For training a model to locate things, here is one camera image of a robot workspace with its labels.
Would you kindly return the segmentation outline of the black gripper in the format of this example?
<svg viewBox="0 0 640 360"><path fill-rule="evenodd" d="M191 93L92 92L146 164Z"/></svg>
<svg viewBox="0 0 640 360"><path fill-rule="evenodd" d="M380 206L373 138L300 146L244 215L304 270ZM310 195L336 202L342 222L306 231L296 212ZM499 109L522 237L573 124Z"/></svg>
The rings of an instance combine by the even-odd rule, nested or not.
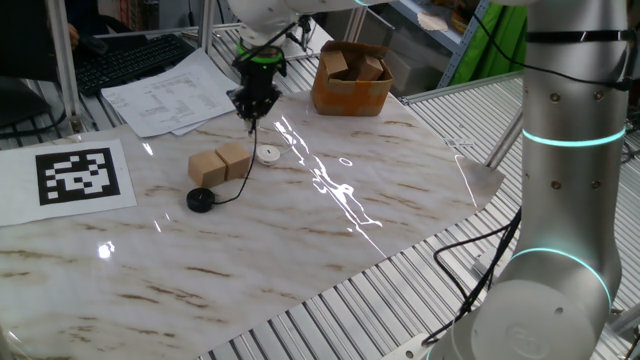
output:
<svg viewBox="0 0 640 360"><path fill-rule="evenodd" d="M227 96L245 125L257 126L282 95L274 84L274 76L282 70L282 62L251 60L237 64L236 69L241 75L241 83L238 88L229 90Z"/></svg>

